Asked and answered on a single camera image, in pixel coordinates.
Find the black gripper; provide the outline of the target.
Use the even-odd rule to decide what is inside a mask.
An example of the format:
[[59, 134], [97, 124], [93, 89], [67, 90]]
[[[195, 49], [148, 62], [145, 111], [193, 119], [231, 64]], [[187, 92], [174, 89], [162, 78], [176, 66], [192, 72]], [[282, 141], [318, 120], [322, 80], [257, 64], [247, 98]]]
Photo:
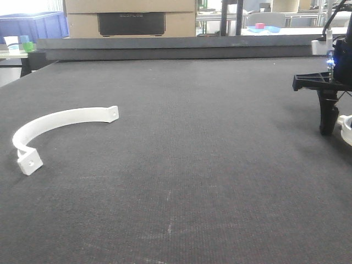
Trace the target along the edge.
[[351, 91], [351, 36], [338, 39], [333, 50], [327, 52], [327, 71], [312, 74], [297, 74], [293, 79], [293, 90], [318, 90], [320, 103], [320, 133], [332, 135], [339, 116], [336, 91]]

